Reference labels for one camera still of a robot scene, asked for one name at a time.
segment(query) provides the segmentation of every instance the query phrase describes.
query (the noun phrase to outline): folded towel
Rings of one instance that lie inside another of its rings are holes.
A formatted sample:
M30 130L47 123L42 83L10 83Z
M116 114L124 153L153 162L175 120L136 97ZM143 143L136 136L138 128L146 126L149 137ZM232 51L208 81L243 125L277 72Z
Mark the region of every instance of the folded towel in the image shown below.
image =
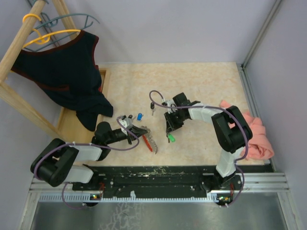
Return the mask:
M220 107L222 108L228 108L230 106L231 104L224 100L220 103ZM261 119L258 117L252 117L249 111L242 114L253 133L253 138L248 142L248 155L246 159L248 160L249 158L252 158L257 160L267 160L274 156L273 148L266 137L265 127L263 126ZM244 153L245 148L243 148L241 156L244 155Z

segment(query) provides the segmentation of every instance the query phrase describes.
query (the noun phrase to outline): blue hanger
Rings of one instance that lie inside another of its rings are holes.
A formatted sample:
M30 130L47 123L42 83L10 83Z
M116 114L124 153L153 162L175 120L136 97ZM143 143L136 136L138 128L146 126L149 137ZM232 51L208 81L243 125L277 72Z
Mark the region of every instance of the blue hanger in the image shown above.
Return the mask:
M59 16L59 17L53 18L53 19L51 19L51 20L49 20L49 21L47 21L47 22L45 22L45 23L42 23L42 24L40 24L39 26L37 26L35 29L39 29L39 28L41 28L41 27L43 27L43 26L47 26L47 27L51 28L51 27L53 27L53 26L56 26L56 25L58 24L58 20L61 19L61 18L65 18L65 17L69 17L69 16L78 16L78 15L84 15L84 16L86 16L85 23L84 23L84 27L83 27L82 29L80 29L80 30L84 30L84 29L86 29L86 28L88 28L88 27L90 27L90 26L93 25L94 22L91 22L91 23L87 24L88 18L89 18L89 17L95 19L95 20L100 24L100 22L99 22L96 18L94 18L93 16L91 16L91 15L89 15L89 14L86 14L86 13L70 13L70 14L66 14L66 15L63 15L63 16ZM37 52L37 51L39 51L39 50L41 50L41 49L43 49L43 48L45 48L45 47L47 47L47 46L49 46L49 45L52 45L52 44L58 42L59 40L62 40L62 39L64 39L64 38L66 38L66 37L68 37L68 36L74 34L74 33L76 33L76 32L72 32L72 33L70 33L70 34L68 34L68 35L66 35L66 36L64 36L64 37L61 37L61 38L59 38L59 39L57 39L57 40L55 40L55 41L52 41L52 42L48 43L47 45L38 48L37 50L32 50L32 49L29 49L29 48L26 48L26 47L25 47L25 49L27 49L27 50L29 50L29 51L32 51L32 52Z

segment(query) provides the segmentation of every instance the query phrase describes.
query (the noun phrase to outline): small blue tool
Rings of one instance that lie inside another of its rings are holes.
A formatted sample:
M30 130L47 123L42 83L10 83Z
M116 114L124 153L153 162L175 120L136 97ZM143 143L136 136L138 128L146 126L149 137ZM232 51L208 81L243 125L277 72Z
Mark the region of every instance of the small blue tool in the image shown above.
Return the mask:
M141 121L142 117L143 117L143 114L139 113L139 114L138 114L138 117L137 117L136 119L137 119L138 121Z

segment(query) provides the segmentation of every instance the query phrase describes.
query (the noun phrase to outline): green object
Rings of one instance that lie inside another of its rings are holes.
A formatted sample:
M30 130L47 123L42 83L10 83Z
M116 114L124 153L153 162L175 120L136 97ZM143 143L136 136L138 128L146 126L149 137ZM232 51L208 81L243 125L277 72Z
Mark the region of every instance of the green object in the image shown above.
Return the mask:
M167 137L168 137L168 139L169 139L171 142L175 142L175 141L176 141L176 139L175 139L175 138L173 137L173 135L171 135L171 134L168 134Z

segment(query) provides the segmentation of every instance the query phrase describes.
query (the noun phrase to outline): gray floor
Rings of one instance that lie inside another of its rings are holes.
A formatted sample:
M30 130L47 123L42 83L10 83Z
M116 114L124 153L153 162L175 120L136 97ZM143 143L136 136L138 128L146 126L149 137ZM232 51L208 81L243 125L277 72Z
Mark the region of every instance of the gray floor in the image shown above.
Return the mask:
M230 208L212 203L105 203L73 210L39 203L31 230L284 230L276 194L242 194Z

